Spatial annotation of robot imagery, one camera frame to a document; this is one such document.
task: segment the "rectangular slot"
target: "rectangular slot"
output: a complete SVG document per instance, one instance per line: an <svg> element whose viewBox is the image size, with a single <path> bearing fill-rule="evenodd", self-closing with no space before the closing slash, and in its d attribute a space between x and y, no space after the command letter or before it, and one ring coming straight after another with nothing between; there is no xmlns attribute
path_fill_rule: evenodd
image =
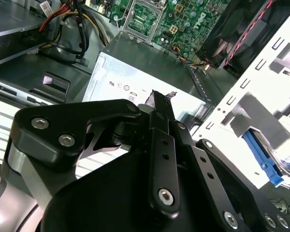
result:
<svg viewBox="0 0 290 232"><path fill-rule="evenodd" d="M255 67L256 70L261 70L261 68L265 65L266 61L263 59L259 62L259 64Z"/></svg>
<svg viewBox="0 0 290 232"><path fill-rule="evenodd" d="M15 91L10 90L10 89L8 89L8 88L6 88L6 87L3 87L3 86L1 86L1 85L0 85L0 90L1 90L1 91L4 91L4 92L6 92L6 93L9 93L9 94L11 94L11 95L17 96L17 93L16 93Z"/></svg>
<svg viewBox="0 0 290 232"><path fill-rule="evenodd" d="M230 99L227 102L227 105L231 105L235 101L235 99L236 99L235 96L230 97Z"/></svg>
<svg viewBox="0 0 290 232"><path fill-rule="evenodd" d="M214 123L213 123L213 122L210 122L210 123L207 125L206 129L208 129L208 130L211 129L213 125L214 125Z"/></svg>
<svg viewBox="0 0 290 232"><path fill-rule="evenodd" d="M246 88L246 86L248 86L249 83L250 83L250 80L246 79L246 80L241 84L241 88Z"/></svg>
<svg viewBox="0 0 290 232"><path fill-rule="evenodd" d="M33 103L33 104L38 103L34 98L31 98L31 97L27 97L27 101L28 101L28 102L31 102L31 103Z"/></svg>
<svg viewBox="0 0 290 232"><path fill-rule="evenodd" d="M281 44L284 42L285 40L281 39L281 37L276 41L276 43L274 44L274 46L272 47L275 51L281 46Z"/></svg>

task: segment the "silver metal part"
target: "silver metal part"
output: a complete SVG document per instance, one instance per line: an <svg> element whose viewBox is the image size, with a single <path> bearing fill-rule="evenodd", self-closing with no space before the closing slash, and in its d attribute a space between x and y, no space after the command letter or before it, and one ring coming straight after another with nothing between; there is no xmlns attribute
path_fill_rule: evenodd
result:
<svg viewBox="0 0 290 232"><path fill-rule="evenodd" d="M75 144L75 139L72 135L63 134L59 136L59 143L63 146L73 146Z"/></svg>
<svg viewBox="0 0 290 232"><path fill-rule="evenodd" d="M233 108L238 104L244 95L249 91L257 99L271 111L280 110L280 104L283 101L290 99L290 77L287 74L279 73L277 74L271 68L271 64L276 58L280 58L281 53L285 53L284 50L286 46L290 43L290 16L283 23L283 25L278 29L278 31L273 35L273 37L268 41L266 46L262 48L258 56L254 59L251 65L246 69L246 71L241 75L238 80L234 81L231 88L227 92L223 91L209 91L212 94L221 95L220 100L217 102L217 108L221 111L214 111L207 120L200 126L197 133L193 136L193 139L199 140L201 135L205 138L210 138L212 131L215 127L219 127L225 116L233 110ZM211 69L215 72L223 70L224 63L221 65L221 69ZM222 86L224 81L216 79L212 86Z"/></svg>
<svg viewBox="0 0 290 232"><path fill-rule="evenodd" d="M269 223L269 225L270 225L271 227L276 228L276 223L274 222L274 220L273 220L270 216L268 216L268 215L266 214L264 217L265 217L267 223Z"/></svg>
<svg viewBox="0 0 290 232"><path fill-rule="evenodd" d="M43 21L16 3L0 1L0 36L38 28Z"/></svg>
<svg viewBox="0 0 290 232"><path fill-rule="evenodd" d="M212 145L210 142L206 141L205 144L206 144L206 146L208 146L209 148L213 148L213 145Z"/></svg>
<svg viewBox="0 0 290 232"><path fill-rule="evenodd" d="M1 178L0 189L0 232L35 231L43 216L36 200Z"/></svg>
<svg viewBox="0 0 290 232"><path fill-rule="evenodd" d="M41 55L23 55L13 59L13 61L1 64L0 94L27 105L55 104L54 101L31 92L36 85L42 82L45 72L53 73L70 81L67 103L82 101L90 74Z"/></svg>
<svg viewBox="0 0 290 232"><path fill-rule="evenodd" d="M144 7L147 7L148 9L150 9L151 11L157 13L157 20L155 21L155 23L153 24L153 26L150 29L149 35L146 36L142 33L139 33L138 31L132 29L129 27L130 21L132 20L132 16L134 14L134 6L136 4L142 5ZM146 1L146 0L133 0L132 5L130 7L130 11L127 15L127 19L125 21L125 24L123 26L122 31L127 32L130 35L131 39L136 39L138 42L145 42L147 44L151 44L152 38L154 37L155 31L157 29L157 26L161 20L162 14L163 14L163 10L165 7L162 6L162 9L159 9L157 7L157 5Z"/></svg>
<svg viewBox="0 0 290 232"><path fill-rule="evenodd" d="M8 163L21 175L42 210L61 188L76 180L75 168L65 173L52 172L19 151L13 143L10 147Z"/></svg>
<svg viewBox="0 0 290 232"><path fill-rule="evenodd" d="M45 118L41 118L41 117L36 117L31 121L31 124L34 128L36 129L46 129L49 126L48 121Z"/></svg>
<svg viewBox="0 0 290 232"><path fill-rule="evenodd" d="M249 129L259 131L269 146L278 154L290 153L290 132L252 95L245 95L239 102L244 110L230 123L237 137L242 137Z"/></svg>
<svg viewBox="0 0 290 232"><path fill-rule="evenodd" d="M225 211L223 213L223 217L226 220L226 222L228 223L228 225L233 228L233 229L238 229L238 223L237 220L235 219L235 217L228 211Z"/></svg>
<svg viewBox="0 0 290 232"><path fill-rule="evenodd" d="M183 129L183 130L186 129L185 125L182 124L181 122L178 122L178 126L180 129Z"/></svg>
<svg viewBox="0 0 290 232"><path fill-rule="evenodd" d="M171 192L165 188L162 188L158 192L159 199L162 201L163 204L170 206L174 202L173 195Z"/></svg>
<svg viewBox="0 0 290 232"><path fill-rule="evenodd" d="M179 121L186 114L195 116L206 104L186 66L154 47L131 41L122 33L100 52L83 101L124 98L139 105L146 102L153 86L164 95L177 93L171 102Z"/></svg>
<svg viewBox="0 0 290 232"><path fill-rule="evenodd" d="M281 215L277 215L277 219L283 227L288 229L289 225Z"/></svg>

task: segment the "white metal panel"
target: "white metal panel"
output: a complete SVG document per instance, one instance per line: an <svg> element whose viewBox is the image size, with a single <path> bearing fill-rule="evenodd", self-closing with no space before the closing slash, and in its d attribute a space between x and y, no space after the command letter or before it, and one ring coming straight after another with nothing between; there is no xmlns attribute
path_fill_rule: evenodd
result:
<svg viewBox="0 0 290 232"><path fill-rule="evenodd" d="M258 85L264 78L277 75L274 71L270 70L269 66L288 43L290 43L290 16L272 37L266 47L260 52L257 58L252 62L250 67L218 104L216 110L200 126L193 136L194 140L197 141L201 138L210 139L213 134L212 129L220 125L225 116L239 103L242 97L251 90L252 85ZM286 75L281 76L279 82L281 83L287 79L289 78L286 77ZM262 85L262 93L264 95L270 93L272 93L272 95L279 94L279 92L271 91L272 83L273 80L267 82L266 85Z"/></svg>

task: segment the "black metal bracket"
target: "black metal bracket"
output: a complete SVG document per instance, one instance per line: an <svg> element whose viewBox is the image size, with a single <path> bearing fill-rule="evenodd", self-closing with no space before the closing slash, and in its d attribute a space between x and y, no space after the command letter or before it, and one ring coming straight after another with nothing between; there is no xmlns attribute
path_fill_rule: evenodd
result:
<svg viewBox="0 0 290 232"><path fill-rule="evenodd" d="M21 110L13 122L10 147L5 160L13 170L26 175L23 179L27 185L31 185L30 191L48 189L50 197L43 197L41 203L45 207L50 205L51 209L60 206L64 210L62 204L69 204L73 209L81 207L82 204L85 207L88 203L73 201L75 197L80 197L79 192L89 194L90 197L103 197L105 194L109 195L109 192L115 192L118 196L107 200L107 209L104 209L104 204L97 206L97 209L109 212L114 209L113 205L122 207L120 197L126 197L129 202L136 198L131 185L136 183L138 175L145 175L146 180L142 180L147 183L142 182L140 186L146 186L146 196L141 198L141 202L153 214L153 217L149 217L150 220L163 221L159 226L172 228L168 223L188 223L189 228L195 227L194 218L201 216L188 203L193 194L187 193L187 189L193 188L203 193L204 198L201 201L208 204L211 215L207 215L207 218L211 220L211 227L215 230L290 231L290 224L276 207L210 141L200 140L197 144L194 143L187 127L175 120L169 98L153 91L146 104L152 107L149 114L140 111L127 100L83 102ZM71 171L75 169L79 159L103 149L117 149L121 145L131 146L130 153L97 172L73 181ZM28 178L25 165L35 173L35 178L43 184L43 188L34 188L35 182ZM69 174L69 179L64 184L56 184L56 181L49 178L50 173L58 174L60 178L54 178L56 181L61 180L65 173ZM100 175L111 182L103 183L99 179ZM122 184L123 180L129 182L128 185L125 182L128 190L118 185L117 178ZM92 180L99 182L97 188L88 186L95 184ZM40 192L32 195L39 201ZM89 200L97 203L100 199ZM147 210L141 207L143 203L137 201L138 212L146 214ZM130 217L134 208L135 206L127 206L122 213ZM60 221L52 220L50 212L52 210L47 210L47 225L60 224ZM130 228L132 224L129 221L125 226ZM178 231L177 226L174 228L169 231Z"/></svg>

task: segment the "yellow wire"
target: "yellow wire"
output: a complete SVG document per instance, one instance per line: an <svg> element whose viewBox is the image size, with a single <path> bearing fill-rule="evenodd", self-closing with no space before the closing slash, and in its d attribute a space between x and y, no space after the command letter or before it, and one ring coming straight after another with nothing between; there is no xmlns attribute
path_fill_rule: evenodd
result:
<svg viewBox="0 0 290 232"><path fill-rule="evenodd" d="M71 12L70 10L68 10L67 12L65 12L65 13L62 13L62 14L60 14L60 15L58 15L58 16L64 16L64 15L77 15L78 14L78 12L76 11L76 12ZM93 27L97 30L97 31L99 31L99 28L98 28L98 26L90 19L90 17L87 15L87 14L83 14L83 16L93 25ZM45 45L45 46L43 46L43 47L41 47L41 48L50 48L50 47L52 47L52 45L51 44L47 44L47 45Z"/></svg>

